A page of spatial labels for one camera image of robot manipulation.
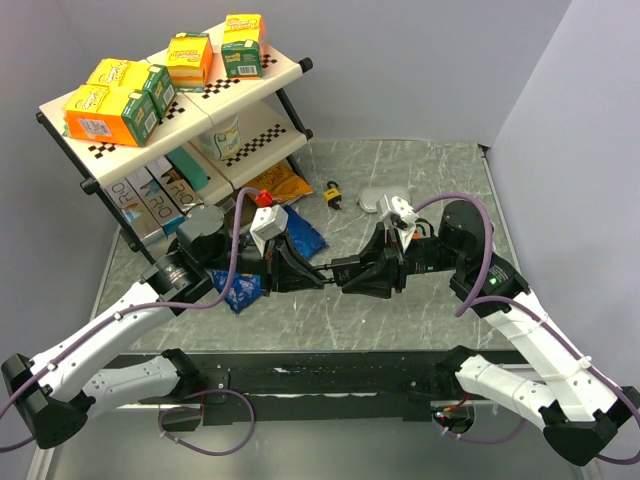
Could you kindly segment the black padlock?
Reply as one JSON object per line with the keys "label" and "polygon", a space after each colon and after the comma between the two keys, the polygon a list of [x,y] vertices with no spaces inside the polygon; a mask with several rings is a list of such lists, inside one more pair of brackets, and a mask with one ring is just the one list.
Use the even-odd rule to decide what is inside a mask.
{"label": "black padlock", "polygon": [[345,287],[349,284],[356,285],[361,283],[364,279],[363,275],[371,265],[370,261],[366,261],[360,255],[350,255],[333,259],[321,266],[319,270],[329,272],[335,285]]}

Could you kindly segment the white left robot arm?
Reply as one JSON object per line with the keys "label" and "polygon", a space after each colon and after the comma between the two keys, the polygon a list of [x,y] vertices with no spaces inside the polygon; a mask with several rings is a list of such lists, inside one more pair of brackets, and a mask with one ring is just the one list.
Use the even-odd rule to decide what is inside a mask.
{"label": "white left robot arm", "polygon": [[214,288],[213,272],[256,275],[264,295],[323,288],[326,278],[297,251],[287,223],[282,206],[259,209],[244,243],[237,229],[227,229],[219,208],[195,208],[178,227],[172,249],[111,307],[44,352],[9,357],[1,374],[30,441],[42,449],[56,447],[90,419],[137,400],[191,399],[198,371],[179,349],[134,367],[108,365],[143,334],[181,313],[222,303],[222,296],[201,300]]}

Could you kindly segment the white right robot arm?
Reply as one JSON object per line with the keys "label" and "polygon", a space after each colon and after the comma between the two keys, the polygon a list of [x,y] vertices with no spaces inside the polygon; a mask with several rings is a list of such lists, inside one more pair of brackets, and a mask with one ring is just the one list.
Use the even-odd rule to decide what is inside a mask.
{"label": "white right robot arm", "polygon": [[484,205],[468,194],[447,193],[437,233],[415,238],[419,207],[383,196],[381,217],[357,255],[334,260],[331,270],[345,294],[390,298],[410,275],[451,271],[461,304],[498,330],[539,376],[527,380],[464,347],[450,351],[437,373],[448,398],[484,397],[539,428],[566,461],[585,466],[629,419],[639,417],[639,393],[615,384],[561,332],[519,271],[493,250],[493,227]]}

